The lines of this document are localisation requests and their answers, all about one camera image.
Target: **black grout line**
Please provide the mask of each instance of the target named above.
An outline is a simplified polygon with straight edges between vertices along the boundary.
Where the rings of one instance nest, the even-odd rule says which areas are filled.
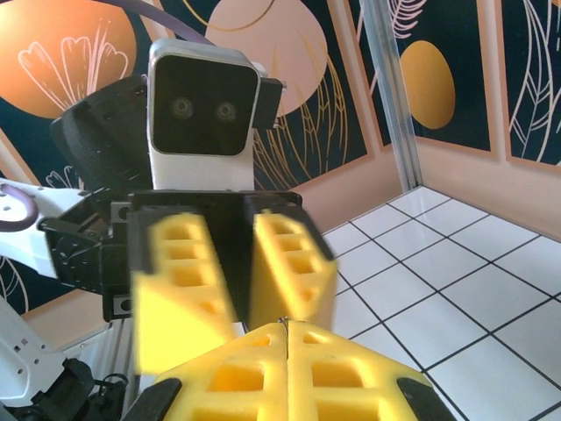
[[[474,252],[471,248],[468,248],[467,246],[464,246],[463,244],[458,243],[455,239],[452,239],[452,238],[451,238],[451,236],[456,235],[458,232],[461,232],[461,231],[463,231],[464,229],[469,228],[470,226],[475,225],[475,224],[477,224],[478,222],[482,221],[483,219],[488,218],[488,217],[491,217],[491,216],[492,216],[491,214],[487,214],[487,215],[485,215],[483,218],[480,218],[480,219],[478,219],[477,221],[471,222],[469,225],[466,225],[464,228],[461,228],[461,229],[459,229],[459,230],[457,230],[457,231],[455,231],[455,232],[453,232],[453,233],[451,233],[451,234],[449,234],[449,235],[444,235],[444,234],[442,234],[441,232],[437,231],[437,230],[434,229],[433,227],[431,227],[431,226],[429,226],[429,225],[426,225],[423,221],[419,221],[419,220],[417,220],[416,218],[413,218],[413,219],[414,219],[416,222],[418,222],[419,224],[421,224],[421,225],[423,225],[423,226],[429,228],[429,229],[432,230],[433,232],[435,232],[435,233],[437,233],[437,234],[439,234],[439,235],[441,235],[441,236],[444,236],[442,239],[440,239],[439,241],[437,241],[436,243],[434,243],[433,245],[431,245],[431,246],[429,246],[429,247],[435,246],[435,245],[438,244],[439,242],[445,241],[445,240],[448,239],[450,242],[454,243],[456,246],[460,246],[460,247],[462,247],[463,249],[465,249],[466,251],[468,251],[468,252],[470,252],[470,253],[472,253],[472,254],[475,254],[476,256],[478,256],[479,258],[483,259],[483,260],[486,261],[487,263],[490,263],[490,264],[494,265],[496,268],[499,268],[499,269],[501,269],[501,270],[507,272],[509,275],[512,275],[512,276],[515,277],[516,279],[518,279],[518,280],[520,280],[520,281],[526,283],[527,285],[529,285],[529,286],[532,287],[533,289],[537,289],[539,292],[545,294],[546,296],[551,296],[551,294],[549,294],[549,293],[545,292],[544,290],[538,288],[538,287],[537,287],[536,285],[534,285],[533,283],[528,282],[528,281],[526,281],[525,279],[522,279],[520,276],[515,275],[515,274],[509,272],[508,270],[506,270],[505,268],[503,268],[503,267],[501,267],[501,266],[499,266],[499,265],[496,264],[496,262],[497,262],[498,260],[503,259],[504,257],[506,257],[506,256],[508,256],[509,254],[515,252],[516,250],[519,250],[519,249],[521,249],[521,248],[527,246],[529,243],[531,243],[531,242],[536,241],[537,239],[539,239],[539,238],[541,237],[539,234],[536,233],[536,236],[535,236],[534,238],[529,239],[528,241],[525,241],[524,243],[520,244],[519,246],[514,247],[512,250],[510,250],[510,251],[508,251],[508,252],[506,252],[506,253],[504,253],[504,254],[500,255],[499,257],[497,257],[497,258],[495,258],[495,259],[492,259],[492,260],[489,260],[487,257],[485,257],[485,256],[483,256],[483,255],[481,255],[481,254],[479,254],[479,253]],[[380,246],[380,244],[379,244],[378,242],[376,242],[375,239],[372,239],[372,240],[373,240],[376,244],[378,244],[378,245]],[[425,251],[425,250],[426,250],[427,248],[429,248],[429,247],[425,247],[424,249],[422,249],[422,250],[420,250],[420,251],[418,251],[418,252],[416,252],[416,253],[410,255],[409,257],[405,258],[404,260],[400,260],[400,262],[403,263],[405,260],[408,260],[408,259],[410,259],[411,257],[415,256],[416,254],[419,254],[419,253]]]
[[[446,201],[440,203],[439,205],[443,205],[443,204],[445,204],[445,203],[448,203],[450,200],[451,200],[451,199],[446,200]],[[400,210],[400,209],[398,209],[398,208],[392,206],[390,203],[388,203],[388,205],[390,205],[392,208],[396,209],[397,211],[403,213],[404,215],[406,215],[406,216],[408,217],[408,221],[406,221],[406,222],[404,222],[404,223],[402,223],[402,224],[400,224],[400,225],[397,225],[397,226],[394,227],[393,229],[398,228],[399,226],[404,225],[404,224],[410,222],[411,219],[413,219],[413,220],[415,220],[416,222],[420,223],[421,225],[426,226],[427,228],[431,229],[433,232],[436,232],[437,234],[443,236],[442,233],[438,232],[438,231],[435,230],[434,228],[432,228],[432,227],[430,227],[430,226],[424,224],[422,221],[417,220],[417,218],[420,217],[423,213],[426,213],[426,212],[428,212],[428,211],[431,211],[432,209],[436,208],[436,207],[439,206],[439,205],[434,206],[433,208],[430,208],[429,210],[426,210],[425,212],[423,212],[423,213],[420,214],[420,215],[417,215],[416,217],[411,217],[409,214],[407,214],[407,213],[403,212],[402,210]],[[423,279],[421,276],[419,276],[417,273],[415,273],[415,271],[413,271],[411,268],[409,268],[409,267],[403,262],[404,260],[411,258],[413,255],[415,255],[415,254],[417,254],[417,253],[420,253],[420,252],[426,250],[427,248],[430,248],[431,246],[434,246],[435,244],[437,244],[437,243],[440,242],[440,241],[438,241],[437,243],[434,243],[434,244],[432,244],[432,245],[430,245],[430,246],[428,246],[428,247],[425,247],[423,250],[420,250],[420,251],[418,251],[418,252],[412,254],[411,256],[408,256],[408,258],[402,260],[402,259],[398,259],[395,255],[393,255],[392,253],[390,253],[384,246],[380,245],[378,242],[376,242],[376,241],[374,240],[375,238],[378,238],[379,236],[384,235],[384,233],[382,233],[382,234],[376,236],[375,238],[372,238],[372,237],[368,236],[368,235],[367,235],[364,231],[362,231],[360,228],[358,228],[352,221],[349,221],[349,224],[353,225],[356,229],[358,229],[358,230],[361,231],[363,234],[365,234],[369,239],[371,239],[372,241],[374,241],[374,243],[377,244],[380,248],[382,248],[384,251],[386,251],[388,254],[390,254],[392,257],[394,257],[394,258],[398,261],[397,264],[400,264],[400,263],[401,263],[401,264],[402,264],[403,266],[405,266],[408,270],[410,270],[414,275],[418,276],[423,282],[425,282],[430,288],[432,288],[433,290],[435,290],[435,292],[434,292],[433,294],[430,294],[430,295],[426,296],[424,299],[418,301],[417,303],[411,304],[408,308],[413,307],[414,305],[417,305],[417,304],[420,303],[421,301],[424,301],[424,300],[428,299],[428,298],[431,297],[431,296],[440,295],[440,296],[441,296],[443,299],[445,299],[449,304],[451,304],[451,305],[454,306],[456,309],[458,309],[458,310],[459,310],[461,313],[463,313],[466,317],[468,317],[470,320],[472,320],[473,323],[475,323],[476,325],[478,325],[480,328],[482,328],[482,329],[484,330],[484,332],[486,332],[485,335],[483,335],[483,336],[482,336],[481,338],[479,338],[479,339],[476,339],[476,340],[473,341],[471,344],[468,344],[467,346],[464,346],[464,347],[460,348],[460,349],[457,350],[455,353],[452,353],[452,354],[448,355],[447,357],[445,357],[444,359],[442,359],[442,360],[438,361],[437,363],[431,365],[430,367],[423,368],[423,369],[422,369],[422,372],[423,372],[425,375],[429,375],[429,371],[430,371],[432,368],[437,367],[438,365],[442,364],[444,361],[449,360],[449,359],[452,358],[453,356],[457,355],[458,353],[463,352],[464,350],[466,350],[466,349],[468,349],[469,347],[475,345],[476,343],[480,342],[481,340],[491,337],[491,338],[494,338],[495,340],[497,340],[499,343],[501,343],[505,348],[507,348],[511,353],[513,353],[514,355],[516,355],[516,356],[517,356],[518,358],[520,358],[522,361],[524,361],[529,367],[533,368],[533,369],[534,369],[539,375],[541,375],[546,381],[550,382],[550,383],[551,383],[552,385],[554,385],[556,388],[561,389],[561,386],[560,386],[560,385],[557,385],[552,379],[550,379],[550,378],[549,378],[546,374],[544,374],[541,370],[539,370],[537,367],[535,367],[533,364],[531,364],[528,360],[526,360],[524,357],[522,357],[518,352],[516,352],[512,347],[508,346],[506,343],[504,343],[502,340],[500,340],[499,338],[497,338],[497,337],[494,335],[495,332],[499,331],[500,329],[504,328],[504,327],[507,326],[507,325],[510,325],[511,323],[514,323],[514,321],[518,320],[519,318],[522,318],[522,317],[526,316],[526,315],[529,314],[531,311],[535,310],[536,308],[540,307],[541,305],[544,305],[544,304],[548,303],[549,301],[551,301],[551,300],[553,300],[553,299],[557,299],[557,300],[558,300],[559,297],[561,296],[561,294],[557,294],[557,296],[555,296],[555,298],[554,298],[552,295],[545,293],[544,291],[540,290],[540,289],[539,289],[538,287],[536,287],[535,285],[532,285],[531,283],[529,283],[529,282],[523,280],[522,278],[520,278],[520,277],[518,277],[518,276],[516,276],[516,275],[514,275],[514,274],[511,274],[511,273],[508,272],[506,269],[504,269],[504,268],[502,268],[502,267],[500,267],[500,266],[498,266],[498,265],[495,264],[495,262],[496,262],[497,260],[502,259],[502,258],[505,257],[506,255],[508,255],[508,254],[510,254],[510,253],[513,253],[514,251],[518,250],[519,248],[522,248],[522,247],[526,246],[527,244],[529,244],[530,242],[532,242],[532,241],[538,239],[538,238],[540,237],[540,234],[537,234],[537,233],[536,233],[536,236],[533,237],[532,239],[530,239],[530,240],[528,240],[528,241],[526,241],[526,242],[520,244],[520,245],[517,246],[517,247],[514,247],[512,250],[508,251],[507,253],[504,253],[503,255],[501,255],[501,256],[499,256],[499,257],[493,259],[493,260],[489,260],[489,259],[485,258],[484,256],[481,256],[481,255],[479,255],[478,253],[475,253],[473,250],[467,248],[466,246],[464,246],[464,245],[462,245],[462,244],[459,244],[457,241],[455,241],[454,239],[451,239],[451,238],[450,238],[450,236],[455,235],[456,233],[463,231],[464,229],[468,228],[469,226],[475,225],[475,224],[477,224],[478,222],[480,222],[481,220],[483,220],[483,219],[485,219],[485,218],[489,218],[490,216],[492,216],[491,214],[488,214],[488,212],[486,212],[486,213],[487,213],[487,215],[485,215],[483,218],[480,218],[480,219],[478,219],[478,220],[476,220],[476,221],[473,221],[473,222],[470,223],[469,225],[466,225],[466,226],[463,227],[462,229],[457,230],[456,232],[453,232],[452,234],[450,234],[450,235],[448,235],[448,236],[445,236],[445,235],[444,235],[443,238],[442,238],[442,240],[448,239],[448,240],[450,240],[451,242],[453,242],[454,244],[456,244],[456,245],[458,245],[458,246],[461,246],[462,248],[464,248],[464,249],[467,250],[468,252],[474,253],[475,255],[478,255],[481,259],[483,259],[484,261],[487,262],[487,264],[484,265],[482,268],[484,268],[484,267],[486,267],[486,266],[488,266],[488,265],[493,265],[493,266],[495,266],[496,268],[499,268],[499,269],[505,271],[505,272],[508,273],[509,275],[512,275],[512,276],[515,277],[516,279],[519,279],[520,281],[527,283],[529,286],[531,286],[531,287],[533,287],[533,288],[539,290],[540,292],[544,293],[544,294],[549,298],[549,299],[543,301],[542,303],[538,304],[538,305],[535,306],[534,308],[529,309],[529,310],[526,310],[526,311],[523,312],[521,315],[518,315],[516,318],[513,318],[513,319],[509,320],[507,323],[505,323],[505,324],[503,324],[503,325],[499,326],[498,328],[495,328],[495,329],[493,329],[493,330],[491,330],[491,331],[489,331],[483,324],[479,323],[475,318],[473,318],[473,317],[472,317],[470,314],[468,314],[466,311],[462,310],[462,309],[461,309],[459,306],[457,306],[451,299],[449,299],[447,296],[445,296],[445,295],[442,294],[442,292],[441,292],[443,289],[446,289],[446,288],[450,287],[453,283],[459,282],[459,281],[461,281],[462,279],[464,279],[465,277],[467,277],[467,276],[469,276],[469,275],[471,275],[471,274],[468,274],[468,275],[464,276],[463,278],[460,278],[460,279],[456,280],[455,282],[452,282],[451,284],[449,284],[449,285],[447,285],[447,286],[445,286],[445,287],[443,287],[443,288],[441,288],[441,289],[436,289],[436,288],[433,287],[429,282],[427,282],[425,279]],[[481,270],[482,268],[478,268],[478,269],[472,271],[472,273],[477,272],[477,271]],[[366,329],[366,330],[363,331],[363,332],[360,332],[360,333],[357,334],[357,335],[354,335],[354,336],[352,337],[352,339],[357,338],[360,334],[363,334],[364,332],[367,332],[367,331],[373,329],[374,327],[376,327],[376,326],[378,326],[378,325],[383,325],[383,326],[387,329],[387,331],[390,333],[390,335],[394,338],[394,340],[396,340],[396,342],[402,347],[402,349],[403,349],[403,350],[409,355],[409,357],[415,362],[415,364],[417,364],[419,367],[423,367],[423,366],[419,363],[419,361],[415,358],[415,356],[403,345],[403,343],[401,343],[401,341],[399,340],[399,338],[397,338],[397,336],[394,334],[394,332],[393,332],[391,329],[389,329],[389,328],[387,327],[387,325],[386,325],[386,322],[388,321],[388,319],[390,319],[391,317],[395,317],[397,314],[400,314],[401,312],[404,312],[404,311],[407,310],[408,308],[407,308],[407,309],[403,309],[403,310],[400,311],[399,313],[394,314],[394,315],[391,316],[390,318],[387,318],[387,319],[385,319],[385,320],[381,320],[381,318],[378,317],[377,313],[376,313],[376,312],[371,308],[371,306],[366,302],[366,300],[364,299],[364,297],[362,297],[362,295],[360,295],[360,294],[358,293],[358,291],[355,290],[355,287],[358,286],[360,283],[366,282],[367,280],[372,279],[374,276],[375,276],[375,275],[370,276],[369,278],[365,279],[364,281],[361,281],[361,282],[358,282],[358,283],[356,283],[356,284],[354,284],[354,285],[351,285],[351,290],[359,297],[359,299],[360,299],[360,300],[363,302],[363,304],[370,310],[370,312],[372,312],[372,314],[373,314],[377,319],[380,320],[380,323],[376,324],[375,326],[371,326],[370,328]]]
[[[435,378],[429,373],[424,373],[424,375],[430,380],[430,382],[434,385],[434,387],[438,389],[438,391],[442,394],[442,396],[444,396],[444,398],[448,400],[450,405],[452,405],[452,407],[456,410],[459,416],[461,416],[465,421],[470,421],[467,415],[456,405],[456,403],[450,398],[450,396],[446,393],[446,391],[438,384]]]
[[[364,334],[364,333],[367,333],[367,332],[371,331],[372,329],[374,329],[375,327],[378,327],[378,326],[380,326],[380,325],[381,325],[381,322],[379,321],[376,325],[372,325],[372,326],[366,328],[364,331],[360,331],[359,333],[356,333],[356,334],[350,336],[350,338],[348,338],[348,340],[355,340],[355,339],[358,338],[360,335],[362,335],[362,334]]]
[[[364,243],[360,243],[360,244],[358,244],[357,246],[354,246],[353,248],[350,248],[350,249],[347,250],[346,252],[342,252],[341,254],[338,254],[337,256],[335,256],[335,259],[336,259],[336,260],[337,260],[337,259],[340,259],[342,256],[345,256],[346,254],[352,252],[353,250],[356,250],[356,249],[359,248],[359,247],[362,247],[362,246],[365,245],[365,244],[368,244],[368,243],[371,242],[371,241],[372,241],[372,239],[371,239],[370,237],[368,237],[368,240],[367,240],[367,241],[365,241]]]
[[[406,192],[404,192],[404,193],[401,193],[400,195],[394,197],[393,199],[390,199],[389,201],[383,202],[382,204],[379,204],[379,205],[376,206],[375,208],[370,209],[370,210],[366,211],[365,213],[363,213],[363,214],[361,214],[361,215],[358,215],[358,216],[355,217],[355,218],[349,219],[347,222],[356,221],[356,220],[359,219],[359,218],[365,217],[366,215],[368,215],[368,214],[370,214],[370,213],[372,213],[372,212],[374,212],[374,211],[376,211],[376,210],[378,210],[378,209],[380,209],[380,208],[383,208],[384,206],[390,204],[390,202],[394,202],[394,201],[396,201],[397,199],[401,199],[402,197],[405,197],[405,196],[408,195],[409,193],[413,193],[415,190],[418,190],[418,189],[420,189],[420,188],[422,188],[422,187],[423,187],[423,186],[417,186],[417,187],[415,187],[414,189],[411,189],[411,190],[409,190],[409,191],[406,191]],[[334,230],[336,230],[337,228],[333,228],[332,230],[329,230],[329,231],[327,231],[326,233],[329,233],[329,232],[331,232],[331,231],[334,231]]]
[[[561,402],[557,402],[555,405],[551,406],[547,410],[540,412],[535,417],[531,418],[529,421],[538,421],[540,419],[543,419],[544,417],[550,415],[554,410],[558,410],[559,408],[561,408]]]
[[[507,344],[504,340],[498,338],[496,335],[492,335],[493,338],[495,340],[497,340],[500,344],[502,344],[505,348],[507,348],[511,353],[513,353],[514,355],[516,355],[518,358],[520,358],[522,361],[524,361],[528,366],[534,368],[534,371],[536,371],[539,375],[541,375],[545,380],[547,380],[549,383],[551,383],[555,388],[561,390],[561,384],[558,384],[557,382],[555,382],[553,379],[551,379],[546,373],[544,373],[542,370],[540,370],[538,367],[536,367],[534,364],[532,364],[528,359],[526,359],[525,357],[523,357],[521,354],[519,354],[518,352],[516,352],[516,350],[510,346],[509,344]]]
[[[353,287],[358,287],[360,284],[365,283],[365,282],[367,282],[367,281],[370,281],[372,278],[374,278],[374,276],[381,275],[381,274],[383,274],[384,272],[386,272],[387,270],[389,270],[389,269],[391,269],[391,268],[393,268],[393,267],[395,267],[395,266],[398,266],[399,264],[400,264],[399,261],[397,261],[397,262],[395,262],[395,263],[392,263],[391,266],[388,266],[387,268],[382,269],[380,272],[376,272],[374,275],[368,275],[367,278],[363,279],[363,280],[360,281],[360,282],[357,282],[357,283],[350,283],[349,281],[347,281],[347,283],[348,283],[349,285],[351,285],[351,288],[353,288]]]
[[[471,348],[474,345],[477,345],[479,342],[482,342],[484,339],[487,338],[491,338],[491,333],[485,333],[483,336],[471,341],[469,344],[462,346],[461,348],[459,348],[458,350],[454,351],[453,353],[451,353],[450,355],[446,355],[444,358],[442,358],[441,360],[432,363],[431,365],[427,366],[426,368],[423,369],[423,373],[427,374],[430,370],[432,370],[435,367],[440,366],[441,364],[445,363],[448,360],[451,360],[452,358],[454,358],[456,355],[458,355],[459,353],[462,353],[463,351],[465,351],[466,349]]]
[[[380,321],[378,323],[378,325],[382,325],[386,328],[386,330],[389,332],[389,334],[394,338],[394,340],[403,348],[403,350],[405,351],[405,353],[409,356],[409,358],[411,358],[411,360],[413,360],[413,362],[419,366],[422,367],[421,363],[417,360],[417,358],[403,345],[403,343],[400,341],[400,339],[395,335],[395,333],[392,332],[391,329],[389,329],[386,324],[384,322],[381,321],[381,318],[378,316],[378,314],[376,314],[376,311],[373,310],[373,308],[370,306],[370,304],[368,304],[366,302],[366,300],[364,299],[364,297],[362,297],[362,295],[360,295],[354,288],[351,288],[352,292],[354,292],[357,297],[359,298],[360,301],[362,301],[362,303],[366,306],[366,308],[372,312],[372,314]]]
[[[414,217],[411,216],[411,215],[409,215],[406,211],[401,210],[401,209],[399,209],[397,206],[395,206],[394,204],[392,204],[393,202],[395,202],[395,200],[397,200],[397,199],[394,199],[394,200],[392,200],[391,202],[387,202],[386,204],[387,204],[388,206],[391,206],[391,207],[394,208],[395,210],[398,210],[399,212],[401,212],[401,213],[407,215],[407,216],[410,217],[410,218],[418,218],[418,217],[420,217],[421,215],[423,215],[423,214],[425,214],[425,213],[427,213],[427,212],[430,212],[430,211],[432,211],[433,209],[436,209],[438,206],[442,206],[443,204],[448,203],[449,201],[451,201],[451,200],[453,200],[453,199],[452,199],[452,197],[446,196],[446,200],[444,200],[443,202],[434,205],[432,208],[428,208],[428,209],[423,210],[420,214],[415,215]]]
[[[357,230],[360,230],[360,232],[362,232],[363,234],[365,234],[369,239],[374,240],[374,239],[377,239],[377,238],[381,237],[382,235],[386,235],[386,234],[390,233],[391,231],[393,231],[393,230],[399,228],[399,227],[402,226],[402,225],[405,225],[405,224],[411,222],[412,220],[413,220],[412,217],[408,217],[408,220],[407,220],[407,221],[400,222],[398,225],[394,226],[393,228],[390,228],[390,229],[387,230],[387,231],[384,231],[384,232],[382,232],[382,233],[380,233],[380,234],[377,234],[375,237],[370,237],[370,235],[368,235],[366,232],[362,231],[362,230],[359,228],[359,226],[355,224],[356,221],[350,221],[349,224],[351,224],[352,226],[354,226]]]
[[[392,257],[394,257],[395,259],[397,259],[396,256],[394,256],[392,253],[390,253],[386,248],[384,248],[383,246],[381,246],[379,244],[379,246],[384,249],[388,254],[390,254]],[[416,274],[413,270],[411,270],[407,265],[403,264],[402,261],[400,259],[397,259],[399,261],[399,263],[401,263],[406,269],[408,269],[412,274],[419,276],[418,274]],[[483,329],[483,331],[486,333],[486,337],[493,337],[496,340],[499,340],[497,337],[495,337],[492,334],[492,331],[489,331],[489,329],[487,329],[482,323],[480,323],[476,318],[474,318],[472,315],[470,315],[467,311],[463,310],[460,306],[458,306],[457,304],[455,304],[450,298],[448,298],[447,296],[445,296],[442,292],[440,292],[439,290],[437,290],[435,287],[433,287],[429,282],[427,282],[424,278],[422,278],[421,276],[419,276],[419,278],[425,282],[430,288],[432,288],[433,290],[436,291],[436,293],[438,295],[440,295],[444,300],[446,300],[449,304],[451,304],[452,306],[454,306],[457,310],[459,310],[461,313],[463,313],[466,317],[468,317],[470,320],[473,321],[473,323],[475,323],[477,326],[479,326],[481,329]],[[381,321],[381,318],[378,317],[378,315],[376,314],[376,312],[370,307],[370,305],[366,302],[366,300],[358,293],[358,291],[356,291],[354,289],[353,286],[351,286],[351,289],[355,292],[355,294],[357,294],[360,297],[360,300],[368,307],[368,309],[370,309],[370,311],[374,314],[374,316],[379,319]],[[401,343],[401,341],[397,338],[397,336],[395,336],[395,334],[391,331],[391,329],[389,329],[386,325],[385,321],[381,321],[381,324],[384,325],[384,327],[386,327],[390,333],[392,334],[392,336],[394,337],[395,340],[397,340],[397,342],[400,344],[400,346],[403,347],[403,349],[405,350],[405,352],[415,361],[416,364],[419,365],[419,367],[422,367],[422,365],[419,363],[419,361],[413,356],[413,354]],[[519,353],[517,353],[514,349],[512,349],[510,346],[506,346],[506,344],[504,344],[504,342],[502,342],[501,340],[499,340],[502,345],[504,345],[509,351],[511,351],[512,353],[514,353],[516,356],[518,356],[518,358],[520,358],[521,360],[523,360],[524,362],[526,362],[526,364],[528,364],[530,367],[532,367],[538,374],[540,374],[545,380],[547,380],[548,382],[550,382],[551,384],[553,384],[556,388],[561,389],[561,385],[557,385],[550,377],[548,377],[545,373],[543,373],[541,370],[539,370],[537,367],[535,367],[533,364],[531,364],[529,361],[527,361],[525,358],[523,358]],[[433,364],[433,366],[431,368],[436,367],[438,364],[440,364],[442,361],[437,362],[436,364]]]
[[[427,186],[424,186],[424,185],[422,185],[421,187],[424,187],[424,188],[426,188],[426,189],[429,189],[429,190],[435,191],[435,192],[437,192],[437,193],[440,193],[440,194],[443,195],[443,196],[447,196],[447,197],[449,197],[450,199],[455,200],[455,201],[460,202],[460,203],[463,203],[463,204],[465,204],[465,205],[467,205],[467,206],[471,206],[472,208],[477,209],[478,211],[482,211],[482,212],[488,213],[489,216],[492,216],[492,217],[495,217],[495,218],[498,218],[498,219],[502,219],[503,221],[508,222],[508,223],[510,223],[510,224],[512,224],[512,225],[519,226],[519,227],[521,227],[523,230],[533,232],[534,234],[537,234],[537,235],[539,235],[540,237],[544,237],[544,238],[546,238],[546,239],[551,239],[551,240],[555,241],[556,243],[561,243],[561,241],[558,241],[558,240],[556,240],[556,239],[553,239],[552,237],[548,236],[547,234],[544,234],[544,233],[541,233],[541,232],[536,232],[534,229],[528,228],[528,227],[526,227],[526,226],[522,226],[522,225],[520,225],[520,224],[518,224],[518,223],[516,223],[516,222],[514,222],[514,221],[512,221],[512,220],[509,220],[508,218],[503,218],[503,217],[499,217],[499,216],[497,216],[497,215],[494,215],[494,214],[491,213],[489,210],[485,210],[485,209],[483,209],[483,208],[480,208],[478,205],[470,204],[470,203],[465,202],[464,200],[457,199],[456,197],[452,197],[452,196],[446,195],[446,194],[443,193],[442,191],[433,189],[433,188],[431,188],[431,187],[427,187]]]

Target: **metal pole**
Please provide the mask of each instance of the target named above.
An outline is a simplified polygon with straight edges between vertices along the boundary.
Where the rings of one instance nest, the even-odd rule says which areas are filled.
[[[403,191],[423,184],[415,130],[401,75],[400,55],[391,26],[387,0],[361,0],[364,29],[378,75],[390,139]]]

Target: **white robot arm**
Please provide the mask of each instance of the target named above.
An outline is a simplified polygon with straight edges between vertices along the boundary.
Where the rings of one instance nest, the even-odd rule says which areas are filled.
[[[0,403],[20,408],[32,405],[64,371],[64,353],[54,351],[0,298]]]
[[[56,278],[46,234],[37,225],[76,206],[84,200],[83,194],[78,189],[49,189],[0,178],[0,256]]]

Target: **camera lens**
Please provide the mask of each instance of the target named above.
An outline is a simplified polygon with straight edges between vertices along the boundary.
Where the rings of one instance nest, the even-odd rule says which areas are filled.
[[[232,121],[236,119],[236,107],[231,103],[221,103],[217,108],[217,117],[222,121]]]
[[[172,112],[177,118],[189,118],[193,115],[193,104],[187,98],[177,98],[172,103]]]

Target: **yellow foam gripper pad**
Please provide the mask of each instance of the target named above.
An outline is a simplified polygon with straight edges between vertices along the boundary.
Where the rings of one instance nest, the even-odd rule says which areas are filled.
[[[282,324],[220,346],[162,374],[181,390],[165,421],[287,421],[286,331]]]
[[[253,218],[250,330],[283,317],[330,329],[337,263],[305,211],[287,208]]]
[[[144,229],[150,273],[131,271],[134,359],[157,375],[234,339],[234,310],[204,217],[165,216]]]
[[[319,327],[288,322],[290,421],[453,421],[413,368]]]
[[[173,368],[155,386],[173,380],[181,388],[164,421],[454,421],[414,369],[290,320]]]

